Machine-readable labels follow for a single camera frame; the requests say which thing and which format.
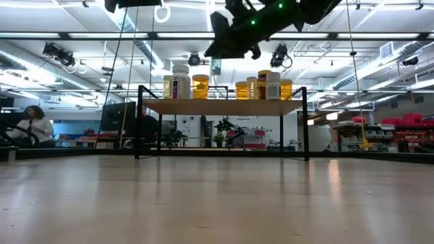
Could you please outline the yellow pill vial white cap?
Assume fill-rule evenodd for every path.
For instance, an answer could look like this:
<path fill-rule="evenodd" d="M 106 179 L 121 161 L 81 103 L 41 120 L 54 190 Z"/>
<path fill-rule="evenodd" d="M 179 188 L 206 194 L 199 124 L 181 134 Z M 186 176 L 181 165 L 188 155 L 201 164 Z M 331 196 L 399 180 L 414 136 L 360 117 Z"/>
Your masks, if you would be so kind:
<path fill-rule="evenodd" d="M 257 92 L 257 78 L 256 77 L 248 77 L 246 79 L 247 82 L 247 95 L 249 100 L 257 100 L 258 92 Z"/>
<path fill-rule="evenodd" d="M 173 76 L 165 75 L 163 77 L 163 98 L 172 99 Z"/>

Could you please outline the red and white cart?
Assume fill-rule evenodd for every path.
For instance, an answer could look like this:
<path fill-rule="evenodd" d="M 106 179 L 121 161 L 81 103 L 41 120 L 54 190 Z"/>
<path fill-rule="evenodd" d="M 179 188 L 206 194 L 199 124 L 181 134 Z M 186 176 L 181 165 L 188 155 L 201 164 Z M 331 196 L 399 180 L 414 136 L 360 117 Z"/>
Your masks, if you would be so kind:
<path fill-rule="evenodd" d="M 266 150 L 267 131 L 263 127 L 244 127 L 243 147 L 246 150 Z"/>

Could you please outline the black computer screen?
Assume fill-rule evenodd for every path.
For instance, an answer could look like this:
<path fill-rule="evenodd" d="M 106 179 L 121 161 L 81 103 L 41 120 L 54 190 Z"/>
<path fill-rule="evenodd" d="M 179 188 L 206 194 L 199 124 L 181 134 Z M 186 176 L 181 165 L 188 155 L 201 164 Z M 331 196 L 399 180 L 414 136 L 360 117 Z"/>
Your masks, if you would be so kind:
<path fill-rule="evenodd" d="M 118 103 L 102 108 L 102 131 L 131 131 L 136 126 L 136 103 Z"/>

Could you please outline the wooden shelf black metal frame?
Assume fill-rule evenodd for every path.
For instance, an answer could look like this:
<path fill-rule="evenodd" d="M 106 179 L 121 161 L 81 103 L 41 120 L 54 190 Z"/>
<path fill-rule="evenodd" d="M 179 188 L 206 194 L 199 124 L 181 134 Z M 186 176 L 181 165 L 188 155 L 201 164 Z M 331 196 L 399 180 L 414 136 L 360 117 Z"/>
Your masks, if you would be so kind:
<path fill-rule="evenodd" d="M 159 115 L 205 115 L 205 116 L 269 116 L 279 117 L 279 150 L 278 151 L 241 151 L 241 150 L 188 150 L 182 152 L 161 149 L 161 132 L 157 133 L 157 150 L 155 156 L 179 157 L 303 157 L 310 159 L 309 129 L 307 125 L 307 89 L 301 87 L 294 94 L 302 94 L 301 100 L 195 100 L 195 99 L 159 99 L 151 90 L 143 85 L 138 86 L 138 106 L 136 115 L 136 143 L 140 143 L 142 106 L 146 106 Z M 304 150 L 302 152 L 284 151 L 283 117 L 301 107 Z"/>

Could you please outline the black aluminium table frame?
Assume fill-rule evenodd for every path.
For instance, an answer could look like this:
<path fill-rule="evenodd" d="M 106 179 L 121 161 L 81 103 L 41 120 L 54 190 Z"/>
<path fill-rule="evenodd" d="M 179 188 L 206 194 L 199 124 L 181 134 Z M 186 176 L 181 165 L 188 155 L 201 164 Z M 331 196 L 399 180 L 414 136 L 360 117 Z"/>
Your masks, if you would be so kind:
<path fill-rule="evenodd" d="M 52 157 L 74 157 L 85 155 L 134 155 L 132 150 L 93 148 L 15 148 L 0 147 L 0 161 L 9 159 L 43 159 Z M 243 150 L 141 150 L 140 156 L 147 157 L 279 157 L 279 158 L 356 158 L 434 165 L 434 154 L 392 152 L 309 152 L 300 151 L 243 151 Z"/>

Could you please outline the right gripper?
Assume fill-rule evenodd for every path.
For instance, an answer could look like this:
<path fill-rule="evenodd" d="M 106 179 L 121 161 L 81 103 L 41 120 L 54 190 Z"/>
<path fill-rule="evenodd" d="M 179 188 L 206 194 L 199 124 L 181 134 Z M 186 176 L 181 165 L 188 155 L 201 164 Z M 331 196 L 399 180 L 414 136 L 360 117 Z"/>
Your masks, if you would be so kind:
<path fill-rule="evenodd" d="M 238 26 L 230 26 L 229 21 L 219 12 L 210 15 L 214 31 L 214 41 L 204 53 L 212 58 L 244 58 L 248 52 L 252 59 L 259 59 L 261 50 L 259 43 L 269 41 L 271 34 L 259 29 L 256 20 L 247 20 Z"/>

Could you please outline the black ceiling light cluster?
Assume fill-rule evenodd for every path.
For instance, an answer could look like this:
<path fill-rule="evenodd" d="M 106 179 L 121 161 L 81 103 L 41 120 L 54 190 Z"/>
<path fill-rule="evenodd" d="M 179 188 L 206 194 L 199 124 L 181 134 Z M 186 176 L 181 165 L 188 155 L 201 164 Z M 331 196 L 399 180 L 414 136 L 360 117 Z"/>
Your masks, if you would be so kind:
<path fill-rule="evenodd" d="M 66 51 L 57 47 L 54 43 L 46 43 L 42 54 L 48 58 L 53 58 L 54 60 L 61 63 L 65 67 L 73 67 L 75 65 L 75 58 L 73 52 Z"/>

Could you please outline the amber bottle yellow cap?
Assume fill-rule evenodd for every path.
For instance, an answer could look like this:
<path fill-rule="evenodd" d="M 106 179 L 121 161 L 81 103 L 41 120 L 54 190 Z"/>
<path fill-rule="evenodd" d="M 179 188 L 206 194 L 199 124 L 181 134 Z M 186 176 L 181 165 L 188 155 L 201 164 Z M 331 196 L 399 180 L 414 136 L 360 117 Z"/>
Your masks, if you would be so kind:
<path fill-rule="evenodd" d="M 266 87 L 267 87 L 267 75 L 270 70 L 261 70 L 258 72 L 258 78 L 256 82 L 257 98 L 259 100 L 266 100 Z"/>

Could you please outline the person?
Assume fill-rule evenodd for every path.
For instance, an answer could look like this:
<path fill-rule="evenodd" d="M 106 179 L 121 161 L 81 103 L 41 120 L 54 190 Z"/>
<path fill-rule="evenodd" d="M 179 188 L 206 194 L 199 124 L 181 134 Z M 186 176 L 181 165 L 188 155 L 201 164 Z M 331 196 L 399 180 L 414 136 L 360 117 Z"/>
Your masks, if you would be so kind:
<path fill-rule="evenodd" d="M 13 129 L 9 136 L 22 146 L 31 147 L 35 144 L 34 137 L 28 135 L 28 132 L 31 132 L 39 140 L 37 148 L 55 147 L 55 140 L 53 138 L 54 128 L 39 106 L 32 105 L 26 107 L 24 110 L 24 119 L 16 126 L 25 131 Z"/>
<path fill-rule="evenodd" d="M 146 106 L 142 105 L 142 116 L 140 117 L 140 141 L 143 148 L 150 148 L 155 143 L 158 134 L 158 121 L 146 112 Z"/>

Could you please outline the shelf with red bins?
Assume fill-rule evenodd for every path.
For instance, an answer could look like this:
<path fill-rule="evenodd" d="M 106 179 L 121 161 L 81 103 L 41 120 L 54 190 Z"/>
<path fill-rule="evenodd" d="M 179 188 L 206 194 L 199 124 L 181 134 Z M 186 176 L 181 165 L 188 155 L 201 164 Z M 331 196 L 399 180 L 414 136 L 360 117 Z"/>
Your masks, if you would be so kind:
<path fill-rule="evenodd" d="M 360 149 L 361 119 L 353 117 L 349 121 L 340 121 L 334 127 L 337 151 L 434 154 L 434 119 L 423 119 L 419 113 L 408 113 L 402 118 L 383 119 L 380 123 L 363 117 L 363 122 L 366 139 L 373 147 Z"/>

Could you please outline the black overhead light bar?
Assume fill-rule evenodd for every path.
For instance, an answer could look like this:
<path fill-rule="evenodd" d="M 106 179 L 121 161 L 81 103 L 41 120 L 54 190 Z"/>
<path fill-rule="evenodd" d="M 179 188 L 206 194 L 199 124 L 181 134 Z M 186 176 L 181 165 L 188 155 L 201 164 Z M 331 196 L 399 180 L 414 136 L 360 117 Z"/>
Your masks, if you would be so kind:
<path fill-rule="evenodd" d="M 116 41 L 116 40 L 206 40 L 214 39 L 211 32 L 0 32 L 0 39 L 16 40 L 63 40 L 63 41 Z M 430 33 L 297 33 L 280 32 L 271 35 L 271 41 L 434 41 L 434 32 Z"/>

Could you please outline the large white supplement bottle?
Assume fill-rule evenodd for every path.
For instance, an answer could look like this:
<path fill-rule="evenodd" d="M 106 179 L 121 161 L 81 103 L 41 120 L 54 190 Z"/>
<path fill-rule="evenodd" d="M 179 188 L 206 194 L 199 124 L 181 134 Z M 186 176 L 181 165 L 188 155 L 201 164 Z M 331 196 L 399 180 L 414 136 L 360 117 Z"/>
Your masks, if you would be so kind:
<path fill-rule="evenodd" d="M 172 98 L 189 99 L 191 97 L 191 78 L 189 77 L 189 67 L 185 65 L 175 65 L 172 69 Z"/>

